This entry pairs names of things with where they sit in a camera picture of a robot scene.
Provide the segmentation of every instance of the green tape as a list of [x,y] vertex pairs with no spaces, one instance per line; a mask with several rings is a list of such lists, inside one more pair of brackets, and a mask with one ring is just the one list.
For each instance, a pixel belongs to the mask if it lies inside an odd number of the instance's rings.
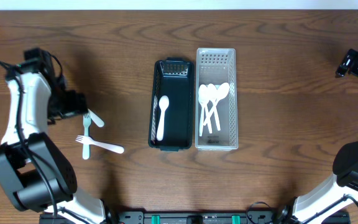
[[231,217],[231,220],[233,221],[233,224],[241,224],[240,216],[239,215],[233,215]]
[[160,224],[160,216],[152,215],[152,224]]

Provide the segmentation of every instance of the white plastic spoon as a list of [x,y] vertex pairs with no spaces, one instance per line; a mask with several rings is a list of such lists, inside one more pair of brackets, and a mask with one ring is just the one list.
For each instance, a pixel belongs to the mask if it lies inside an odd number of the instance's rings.
[[[208,115],[208,102],[209,102],[209,95],[208,95],[208,88],[206,87],[206,85],[202,84],[200,85],[200,87],[198,88],[198,102],[201,105],[201,115],[200,115],[200,127],[198,130],[198,135],[201,137],[203,135],[203,128],[204,128],[204,110],[206,108],[205,111],[205,116],[207,117]],[[206,121],[208,124],[208,131],[209,133],[212,133],[212,127],[211,127],[211,121],[209,120]]]
[[230,86],[228,83],[223,83],[222,85],[219,86],[218,89],[216,89],[215,85],[213,84],[208,85],[208,93],[210,95],[213,104],[211,108],[212,112],[208,116],[210,119],[212,113],[215,115],[216,128],[218,129],[218,131],[221,130],[221,123],[219,122],[219,116],[218,116],[218,111],[216,109],[216,105],[220,100],[225,99],[225,97],[227,97],[227,94],[229,94],[229,90],[230,90]]
[[161,96],[160,102],[158,103],[161,109],[160,121],[158,122],[157,129],[157,140],[161,141],[164,138],[164,119],[165,119],[165,111],[169,106],[169,99],[167,96]]

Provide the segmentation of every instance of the table surface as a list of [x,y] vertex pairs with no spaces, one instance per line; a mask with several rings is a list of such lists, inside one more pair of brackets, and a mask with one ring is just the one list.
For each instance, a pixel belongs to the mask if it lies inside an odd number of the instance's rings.
[[[358,79],[334,78],[347,50],[358,50],[358,11],[0,12],[0,60],[21,63],[36,46],[58,57],[69,89],[104,119],[92,137],[125,147],[122,155],[91,147],[84,161],[74,141],[82,117],[49,127],[78,185],[117,210],[277,207],[316,187],[341,146],[358,141]],[[199,47],[236,50],[239,148],[149,148],[154,63],[195,62]],[[0,67],[0,140],[10,104],[4,75]],[[358,209],[347,210],[358,223]],[[0,187],[0,223],[37,220]]]

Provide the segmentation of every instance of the light blue fork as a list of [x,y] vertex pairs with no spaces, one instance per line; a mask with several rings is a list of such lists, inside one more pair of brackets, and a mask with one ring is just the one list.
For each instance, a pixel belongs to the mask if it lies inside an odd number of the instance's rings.
[[[92,123],[91,115],[89,113],[84,115],[84,136],[90,135],[90,126]],[[91,147],[88,144],[84,144],[82,147],[82,158],[89,159],[91,156]]]

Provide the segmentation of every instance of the black plastic basket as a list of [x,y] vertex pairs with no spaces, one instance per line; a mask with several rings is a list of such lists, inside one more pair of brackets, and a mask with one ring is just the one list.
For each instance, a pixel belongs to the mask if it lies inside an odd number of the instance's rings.
[[[194,65],[181,58],[159,60],[154,66],[150,110],[149,146],[163,151],[178,151],[191,146],[193,135]],[[156,140],[161,96],[169,98],[165,112],[164,137]]]

